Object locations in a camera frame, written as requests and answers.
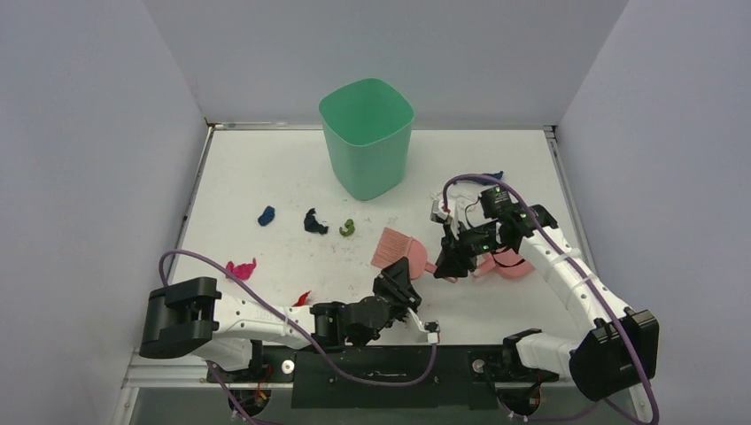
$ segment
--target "green bucket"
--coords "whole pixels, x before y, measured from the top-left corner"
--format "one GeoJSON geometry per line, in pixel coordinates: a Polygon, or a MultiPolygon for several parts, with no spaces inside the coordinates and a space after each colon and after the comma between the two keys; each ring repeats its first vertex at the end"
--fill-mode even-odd
{"type": "Polygon", "coordinates": [[[373,199],[401,182],[414,120],[401,93],[368,78],[324,97],[318,111],[334,175],[352,197],[373,199]]]}

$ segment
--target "bolt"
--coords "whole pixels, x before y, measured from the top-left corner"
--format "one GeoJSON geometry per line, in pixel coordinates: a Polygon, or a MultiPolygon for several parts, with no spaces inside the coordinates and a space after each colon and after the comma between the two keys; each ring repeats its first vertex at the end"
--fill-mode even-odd
{"type": "Polygon", "coordinates": [[[292,360],[285,360],[282,362],[282,372],[286,375],[289,375],[292,373],[292,371],[295,370],[295,362],[292,360]]]}
{"type": "Polygon", "coordinates": [[[483,373],[483,367],[485,367],[485,361],[482,359],[477,359],[472,362],[472,370],[479,374],[483,373]]]}

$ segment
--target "blue cloth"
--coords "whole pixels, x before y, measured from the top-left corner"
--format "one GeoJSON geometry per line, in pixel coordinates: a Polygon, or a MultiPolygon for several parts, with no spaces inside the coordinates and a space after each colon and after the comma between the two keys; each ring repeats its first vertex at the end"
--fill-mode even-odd
{"type": "Polygon", "coordinates": [[[263,213],[259,217],[259,224],[261,226],[266,226],[268,223],[271,222],[271,220],[274,219],[276,216],[276,211],[274,210],[274,207],[269,205],[266,207],[265,210],[263,210],[263,213]]]}

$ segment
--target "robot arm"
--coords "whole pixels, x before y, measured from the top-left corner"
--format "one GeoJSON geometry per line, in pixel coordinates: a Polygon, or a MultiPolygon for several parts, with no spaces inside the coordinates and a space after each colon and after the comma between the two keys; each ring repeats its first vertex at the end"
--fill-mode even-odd
{"type": "Polygon", "coordinates": [[[501,248],[511,248],[529,261],[565,305],[581,334],[568,340],[528,329],[504,340],[508,352],[506,366],[517,369],[543,369],[571,377],[582,393],[600,400],[619,390],[639,383],[623,340],[605,309],[590,287],[595,289],[616,313],[637,349],[649,378],[654,377],[659,325],[649,311],[635,313],[611,292],[581,259],[581,252],[571,247],[549,212],[541,205],[531,209],[553,242],[563,249],[559,254],[540,234],[530,217],[508,193],[498,187],[480,195],[484,216],[491,221],[467,228],[449,205],[449,212],[437,201],[431,219],[444,225],[441,253],[436,262],[436,278],[465,277],[476,268],[476,257],[501,248]],[[569,263],[576,262],[583,278],[569,263]]]}
{"type": "Polygon", "coordinates": [[[382,270],[374,279],[373,294],[350,304],[274,306],[283,312],[282,320],[252,299],[219,292],[216,279],[198,277],[150,294],[139,354],[147,359],[192,354],[232,372],[248,368],[253,341],[301,350],[311,344],[311,336],[335,352],[345,344],[365,346],[394,321],[406,322],[416,343],[438,342],[437,321],[423,324],[417,317],[422,299],[409,281],[406,258],[382,270]],[[292,322],[308,335],[297,332],[292,322]]]}

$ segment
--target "pink dustpan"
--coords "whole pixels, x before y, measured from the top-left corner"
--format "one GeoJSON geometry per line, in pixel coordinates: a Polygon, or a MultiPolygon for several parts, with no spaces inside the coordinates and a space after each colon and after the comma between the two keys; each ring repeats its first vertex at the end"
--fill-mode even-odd
{"type": "MultiPolygon", "coordinates": [[[[431,274],[436,272],[436,265],[428,261],[428,250],[425,249],[425,245],[393,228],[383,228],[381,240],[378,241],[370,264],[385,268],[402,257],[409,259],[410,280],[418,279],[426,271],[431,274]]],[[[456,283],[456,279],[452,277],[447,277],[445,280],[456,283]]]]}
{"type": "Polygon", "coordinates": [[[516,264],[522,257],[516,252],[511,250],[505,252],[499,252],[496,254],[483,254],[484,261],[477,266],[477,270],[472,273],[472,277],[480,277],[490,272],[495,272],[504,279],[519,279],[532,271],[534,267],[528,261],[524,261],[519,266],[513,267],[499,267],[496,264],[498,261],[500,264],[516,264]]]}

